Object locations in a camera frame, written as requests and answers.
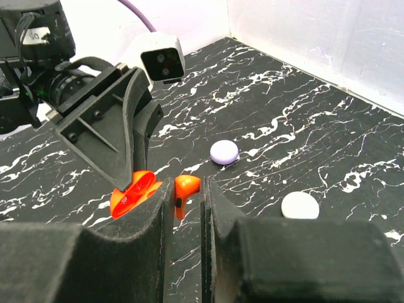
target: sticker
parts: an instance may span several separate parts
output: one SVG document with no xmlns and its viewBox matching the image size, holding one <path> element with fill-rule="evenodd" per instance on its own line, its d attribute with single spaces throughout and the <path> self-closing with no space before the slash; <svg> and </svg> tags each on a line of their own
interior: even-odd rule
<svg viewBox="0 0 404 303">
<path fill-rule="evenodd" d="M 51 31 L 48 27 L 30 28 L 27 30 L 23 45 L 48 44 L 46 35 L 50 33 Z"/>
</svg>

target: purple disc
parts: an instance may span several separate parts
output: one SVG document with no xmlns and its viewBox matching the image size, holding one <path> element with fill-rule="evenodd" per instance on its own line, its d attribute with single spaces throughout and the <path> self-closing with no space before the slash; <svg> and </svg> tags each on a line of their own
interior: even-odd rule
<svg viewBox="0 0 404 303">
<path fill-rule="evenodd" d="M 228 165 L 237 160 L 239 148 L 233 141 L 217 141 L 210 148 L 211 159 L 220 165 Z"/>
</svg>

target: orange toy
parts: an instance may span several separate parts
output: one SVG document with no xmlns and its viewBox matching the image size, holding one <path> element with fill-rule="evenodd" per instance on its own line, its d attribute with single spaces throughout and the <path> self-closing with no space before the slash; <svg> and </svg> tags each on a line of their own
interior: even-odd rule
<svg viewBox="0 0 404 303">
<path fill-rule="evenodd" d="M 186 201 L 199 192 L 201 179 L 193 175 L 179 175 L 175 178 L 175 215 L 183 220 L 186 214 Z"/>
<path fill-rule="evenodd" d="M 156 175 L 149 170 L 133 173 L 132 184 L 124 192 L 114 189 L 110 200 L 110 212 L 114 219 L 123 216 L 134 208 L 149 187 L 156 182 Z"/>
<path fill-rule="evenodd" d="M 154 195 L 163 182 L 156 182 L 156 175 L 149 170 L 133 173 L 133 182 L 124 192 L 114 189 L 110 200 L 110 212 L 114 219 L 145 202 Z M 180 175 L 175 178 L 175 216 L 183 220 L 186 214 L 186 201 L 189 196 L 198 193 L 201 179 L 193 175 Z"/>
</svg>

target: white panel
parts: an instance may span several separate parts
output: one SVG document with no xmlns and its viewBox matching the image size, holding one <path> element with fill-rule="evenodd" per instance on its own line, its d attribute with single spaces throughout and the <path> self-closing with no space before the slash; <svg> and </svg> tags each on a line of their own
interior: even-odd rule
<svg viewBox="0 0 404 303">
<path fill-rule="evenodd" d="M 77 56 L 119 62 L 132 39 L 147 31 L 117 0 L 61 0 Z M 185 54 L 229 36 L 226 0 L 132 0 L 159 31 L 179 37 Z"/>
<path fill-rule="evenodd" d="M 229 0 L 232 35 L 404 114 L 401 0 Z"/>
</svg>

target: white camera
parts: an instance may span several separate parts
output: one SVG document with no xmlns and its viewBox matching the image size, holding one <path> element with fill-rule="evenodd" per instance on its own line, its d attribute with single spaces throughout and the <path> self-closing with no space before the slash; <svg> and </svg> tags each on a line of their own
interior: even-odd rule
<svg viewBox="0 0 404 303">
<path fill-rule="evenodd" d="M 124 53 L 122 63 L 146 72 L 149 90 L 154 81 L 175 83 L 185 74 L 185 59 L 179 39 L 160 32 L 138 35 Z"/>
</svg>

